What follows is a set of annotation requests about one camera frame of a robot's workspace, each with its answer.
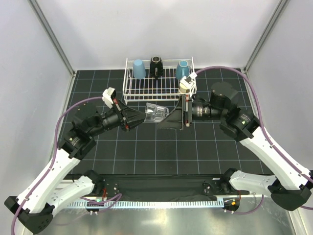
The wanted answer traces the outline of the clear glass cup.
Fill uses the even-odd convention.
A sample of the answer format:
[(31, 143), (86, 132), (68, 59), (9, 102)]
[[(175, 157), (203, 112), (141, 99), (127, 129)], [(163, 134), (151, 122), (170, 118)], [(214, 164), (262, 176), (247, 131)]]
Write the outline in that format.
[(146, 103), (145, 114), (146, 117), (144, 122), (158, 123), (163, 121), (169, 115), (169, 109), (165, 106)]

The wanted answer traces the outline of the steel cup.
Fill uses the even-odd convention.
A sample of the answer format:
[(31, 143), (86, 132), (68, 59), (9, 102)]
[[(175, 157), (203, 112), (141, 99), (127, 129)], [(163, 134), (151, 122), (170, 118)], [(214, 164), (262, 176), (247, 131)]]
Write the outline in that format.
[(179, 81), (179, 92), (182, 94), (190, 94), (194, 89), (194, 81), (190, 78), (183, 77)]

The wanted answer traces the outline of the light blue plastic cup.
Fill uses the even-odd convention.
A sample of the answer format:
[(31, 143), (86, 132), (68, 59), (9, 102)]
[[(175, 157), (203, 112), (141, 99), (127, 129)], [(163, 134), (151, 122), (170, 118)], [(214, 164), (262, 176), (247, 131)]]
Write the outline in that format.
[(140, 59), (136, 59), (133, 62), (133, 76), (135, 79), (144, 79), (146, 77), (145, 66)]

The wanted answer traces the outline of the teal flower mug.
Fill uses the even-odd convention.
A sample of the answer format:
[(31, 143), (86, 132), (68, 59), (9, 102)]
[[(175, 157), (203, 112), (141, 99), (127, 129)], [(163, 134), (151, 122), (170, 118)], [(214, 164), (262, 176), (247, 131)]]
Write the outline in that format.
[(180, 60), (176, 68), (176, 79), (180, 81), (183, 77), (189, 76), (189, 64), (186, 60)]

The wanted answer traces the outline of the black white mug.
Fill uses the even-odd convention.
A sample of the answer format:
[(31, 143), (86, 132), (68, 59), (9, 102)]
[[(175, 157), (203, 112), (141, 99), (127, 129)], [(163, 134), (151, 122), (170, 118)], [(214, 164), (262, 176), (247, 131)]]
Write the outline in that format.
[(150, 77), (158, 79), (163, 76), (163, 61), (159, 56), (153, 56), (150, 59)]

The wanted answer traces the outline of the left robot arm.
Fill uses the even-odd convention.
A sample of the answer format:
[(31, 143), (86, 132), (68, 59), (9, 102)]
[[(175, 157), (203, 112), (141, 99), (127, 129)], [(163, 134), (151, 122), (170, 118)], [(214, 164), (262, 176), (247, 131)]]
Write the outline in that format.
[[(99, 113), (92, 101), (102, 99), (109, 107)], [(77, 108), (73, 127), (67, 136), (58, 143), (58, 130), (55, 127), (53, 155), (37, 178), (19, 195), (9, 196), (4, 204), (13, 213), (12, 235), (16, 234), (16, 223), (20, 222), (32, 234), (46, 229), (55, 216), (70, 203), (91, 194), (103, 192), (105, 180), (94, 170), (87, 170), (77, 181), (55, 192), (64, 177), (74, 169), (96, 145), (94, 137), (116, 127), (128, 132), (146, 118), (145, 112), (135, 110), (115, 98), (99, 96), (83, 99), (70, 106), (65, 116)]]

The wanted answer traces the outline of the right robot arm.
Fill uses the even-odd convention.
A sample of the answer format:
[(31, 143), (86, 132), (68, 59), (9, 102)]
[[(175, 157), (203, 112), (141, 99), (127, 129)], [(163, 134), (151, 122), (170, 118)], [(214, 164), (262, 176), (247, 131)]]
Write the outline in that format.
[(279, 147), (252, 112), (238, 107), (238, 98), (238, 92), (226, 82), (212, 85), (209, 100), (197, 94), (191, 98), (181, 94), (174, 110), (158, 124), (158, 128), (182, 130), (194, 120), (218, 120), (223, 133), (256, 155), (272, 175), (230, 168), (216, 184), (206, 183), (205, 192), (219, 195), (243, 190), (268, 196), (288, 211), (304, 206), (312, 194), (313, 172)]

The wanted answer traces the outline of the black grid mat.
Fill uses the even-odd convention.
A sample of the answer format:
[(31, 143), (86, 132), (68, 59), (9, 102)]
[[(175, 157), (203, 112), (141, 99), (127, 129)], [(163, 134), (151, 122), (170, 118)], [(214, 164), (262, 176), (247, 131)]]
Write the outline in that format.
[[(122, 99), (124, 70), (77, 71), (67, 108), (89, 97), (100, 96), (107, 87)], [(230, 83), (239, 92), (239, 107), (252, 112), (245, 81), (231, 71), (215, 69), (197, 77), (198, 94), (208, 100), (215, 82)], [(225, 135), (217, 121), (194, 121), (184, 130), (158, 129), (143, 123), (130, 132), (114, 128), (95, 138), (96, 146), (68, 175), (87, 170), (98, 174), (223, 174), (229, 168), (253, 173), (272, 172), (251, 151)]]

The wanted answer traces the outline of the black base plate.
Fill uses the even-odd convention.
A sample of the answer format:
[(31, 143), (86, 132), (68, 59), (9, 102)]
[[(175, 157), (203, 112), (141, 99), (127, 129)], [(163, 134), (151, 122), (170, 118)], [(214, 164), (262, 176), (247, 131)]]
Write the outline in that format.
[(118, 193), (122, 201), (189, 202), (209, 201), (221, 197), (248, 195), (220, 182), (221, 175), (105, 175), (104, 185), (87, 196), (109, 198)]

